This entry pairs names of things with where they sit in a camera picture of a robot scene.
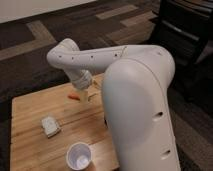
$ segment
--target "wooden table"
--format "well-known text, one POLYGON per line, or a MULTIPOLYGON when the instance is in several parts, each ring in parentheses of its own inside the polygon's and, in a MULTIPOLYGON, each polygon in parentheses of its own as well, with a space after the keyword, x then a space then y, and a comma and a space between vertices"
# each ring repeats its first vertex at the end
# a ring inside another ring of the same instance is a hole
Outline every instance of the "wooden table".
MULTIPOLYGON (((100 84, 102 76, 95 77, 100 84)), ((110 171, 118 167, 111 137, 104 124, 100 90, 90 102, 80 103, 67 96, 74 88, 70 83, 48 88, 13 99, 11 133, 11 171, 66 171, 66 152, 78 141, 88 143, 93 163, 87 171, 110 171), (48 139, 41 119, 53 116, 62 131, 48 139)))

